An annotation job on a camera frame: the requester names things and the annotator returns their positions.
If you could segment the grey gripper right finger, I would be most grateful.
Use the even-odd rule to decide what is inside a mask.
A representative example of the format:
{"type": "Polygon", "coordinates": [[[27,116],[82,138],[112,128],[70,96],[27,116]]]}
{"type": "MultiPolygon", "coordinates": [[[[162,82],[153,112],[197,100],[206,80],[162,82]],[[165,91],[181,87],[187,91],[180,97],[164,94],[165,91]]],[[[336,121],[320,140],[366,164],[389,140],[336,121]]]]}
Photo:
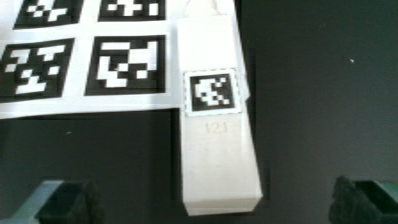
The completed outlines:
{"type": "Polygon", "coordinates": [[[331,224],[398,224],[398,181],[336,179],[331,224]]]}

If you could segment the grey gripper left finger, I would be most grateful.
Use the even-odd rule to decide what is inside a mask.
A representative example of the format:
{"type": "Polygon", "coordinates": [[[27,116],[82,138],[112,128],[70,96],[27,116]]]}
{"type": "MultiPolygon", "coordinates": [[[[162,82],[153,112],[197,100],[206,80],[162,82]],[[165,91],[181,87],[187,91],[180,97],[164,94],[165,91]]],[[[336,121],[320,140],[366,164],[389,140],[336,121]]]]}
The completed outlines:
{"type": "Polygon", "coordinates": [[[101,224],[96,184],[89,180],[46,180],[7,224],[101,224]]]}

